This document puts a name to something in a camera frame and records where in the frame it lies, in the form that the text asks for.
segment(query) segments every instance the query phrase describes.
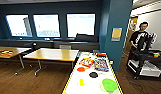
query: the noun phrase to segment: table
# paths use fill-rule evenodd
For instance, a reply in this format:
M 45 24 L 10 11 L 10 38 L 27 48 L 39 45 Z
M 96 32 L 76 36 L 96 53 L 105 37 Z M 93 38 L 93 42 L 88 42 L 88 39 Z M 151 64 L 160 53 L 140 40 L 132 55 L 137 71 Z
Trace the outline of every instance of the table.
M 90 53 L 89 55 L 87 55 L 86 53 L 84 54 L 83 52 L 81 53 L 78 62 L 76 63 L 74 70 L 72 71 L 62 94 L 123 94 L 120 85 L 118 84 L 118 81 L 116 79 L 116 76 L 113 72 L 113 69 L 111 65 L 108 63 L 109 62 L 108 58 L 106 60 L 109 67 L 108 72 L 97 71 L 94 69 L 94 66 L 91 66 L 89 69 L 85 69 L 84 72 L 77 71 L 77 68 L 82 66 L 79 65 L 79 62 L 83 58 L 89 58 L 89 57 L 91 57 L 92 59 L 96 58 L 96 56 L 92 55 L 92 53 Z M 89 76 L 91 72 L 102 73 L 102 74 L 99 74 L 97 78 L 91 78 Z M 105 78 L 112 79 L 117 83 L 118 88 L 114 92 L 109 93 L 105 91 L 105 89 L 103 88 L 102 80 Z M 84 80 L 84 86 L 80 86 L 79 84 L 80 79 Z
M 39 69 L 35 72 L 35 76 L 37 76 L 37 72 L 42 69 L 40 60 L 51 60 L 51 61 L 61 61 L 61 62 L 73 62 L 78 54 L 79 50 L 66 50 L 66 49 L 50 49 L 50 48 L 40 48 L 23 58 L 27 59 L 37 59 L 39 63 Z
M 20 53 L 23 53 L 23 52 L 28 51 L 30 49 L 31 48 L 0 47 L 0 52 L 1 51 L 12 51 L 12 54 L 10 54 L 10 55 L 1 55 L 1 53 L 0 53 L 0 58 L 12 58 L 12 57 L 18 55 L 19 56 L 19 59 L 20 59 L 20 62 L 21 62 L 21 65 L 22 65 L 22 69 L 18 70 L 15 73 L 15 75 L 17 75 L 18 72 L 20 72 L 21 70 L 23 70 L 25 68 Z

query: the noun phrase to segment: door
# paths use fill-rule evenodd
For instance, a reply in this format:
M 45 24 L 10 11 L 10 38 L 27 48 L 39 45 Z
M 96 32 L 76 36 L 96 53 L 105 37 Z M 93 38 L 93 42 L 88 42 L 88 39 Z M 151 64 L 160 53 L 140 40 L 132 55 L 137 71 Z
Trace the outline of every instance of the door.
M 128 24 L 128 32 L 127 32 L 127 36 L 126 36 L 125 44 L 124 44 L 124 48 L 123 48 L 123 53 L 126 55 L 128 55 L 130 52 L 131 43 L 129 42 L 129 40 L 131 38 L 132 33 L 135 32 L 137 19 L 138 19 L 138 17 L 131 17 L 130 22 Z

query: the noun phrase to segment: light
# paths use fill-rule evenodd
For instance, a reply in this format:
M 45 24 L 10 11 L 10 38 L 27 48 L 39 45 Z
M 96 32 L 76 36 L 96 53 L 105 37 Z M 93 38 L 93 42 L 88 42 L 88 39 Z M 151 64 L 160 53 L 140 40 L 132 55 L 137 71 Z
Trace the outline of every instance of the light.
M 133 3 L 137 2 L 138 0 L 133 0 Z

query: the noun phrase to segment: ceiling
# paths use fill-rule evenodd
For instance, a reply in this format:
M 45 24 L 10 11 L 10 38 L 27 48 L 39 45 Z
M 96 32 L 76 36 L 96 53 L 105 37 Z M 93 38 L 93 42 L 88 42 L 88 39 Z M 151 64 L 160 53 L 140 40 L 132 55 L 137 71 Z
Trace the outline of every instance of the ceiling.
M 0 4 L 65 2 L 65 1 L 98 1 L 98 0 L 0 0 Z
M 65 1 L 99 1 L 99 0 L 0 0 L 0 4 L 18 4 L 18 3 L 42 3 L 42 2 L 65 2 Z M 151 4 L 160 0 L 133 0 L 133 9 Z
M 144 6 L 144 5 L 148 5 L 148 4 L 157 2 L 157 1 L 161 1 L 161 0 L 138 0 L 138 1 L 134 0 L 134 1 L 136 2 L 133 4 L 133 9 Z

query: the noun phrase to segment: man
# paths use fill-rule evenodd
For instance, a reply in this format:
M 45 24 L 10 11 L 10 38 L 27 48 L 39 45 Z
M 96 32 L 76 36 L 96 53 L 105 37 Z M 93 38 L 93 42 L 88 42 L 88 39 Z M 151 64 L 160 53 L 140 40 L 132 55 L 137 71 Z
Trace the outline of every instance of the man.
M 145 29 L 148 27 L 148 23 L 147 22 L 143 22 L 140 24 L 139 26 L 139 31 L 135 31 L 130 38 L 130 42 L 132 44 L 131 49 L 130 49 L 130 54 L 128 57 L 128 60 L 130 59 L 134 59 L 134 60 L 138 60 L 135 55 L 133 54 L 134 51 L 137 50 L 138 48 L 138 41 L 140 39 L 141 36 L 146 36 L 148 33 L 145 31 Z

